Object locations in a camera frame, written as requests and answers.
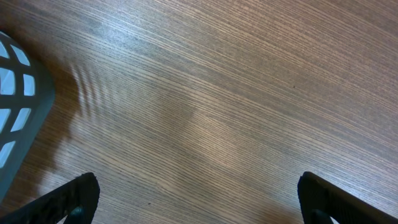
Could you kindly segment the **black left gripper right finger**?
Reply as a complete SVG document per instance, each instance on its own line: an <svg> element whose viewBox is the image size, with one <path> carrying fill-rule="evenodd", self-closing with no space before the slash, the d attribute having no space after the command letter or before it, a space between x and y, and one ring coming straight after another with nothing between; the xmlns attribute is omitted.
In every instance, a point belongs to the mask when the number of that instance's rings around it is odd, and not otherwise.
<svg viewBox="0 0 398 224"><path fill-rule="evenodd" d="M397 219L345 192L311 172L304 172L297 185L305 224L397 224Z"/></svg>

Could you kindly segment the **grey plastic shopping basket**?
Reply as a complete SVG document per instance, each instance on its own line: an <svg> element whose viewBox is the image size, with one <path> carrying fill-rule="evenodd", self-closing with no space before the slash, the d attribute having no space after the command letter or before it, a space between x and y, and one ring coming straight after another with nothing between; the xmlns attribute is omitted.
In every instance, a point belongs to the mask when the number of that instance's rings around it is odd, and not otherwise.
<svg viewBox="0 0 398 224"><path fill-rule="evenodd" d="M1 198L4 198L55 99L49 70L1 33Z"/></svg>

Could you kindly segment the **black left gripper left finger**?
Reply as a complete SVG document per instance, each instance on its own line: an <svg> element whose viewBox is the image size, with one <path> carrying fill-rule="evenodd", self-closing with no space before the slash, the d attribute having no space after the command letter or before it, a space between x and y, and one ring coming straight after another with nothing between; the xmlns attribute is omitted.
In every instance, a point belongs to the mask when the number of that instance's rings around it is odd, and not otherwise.
<svg viewBox="0 0 398 224"><path fill-rule="evenodd" d="M100 197L99 183L87 172L59 188L1 217L1 224L86 223L94 218Z"/></svg>

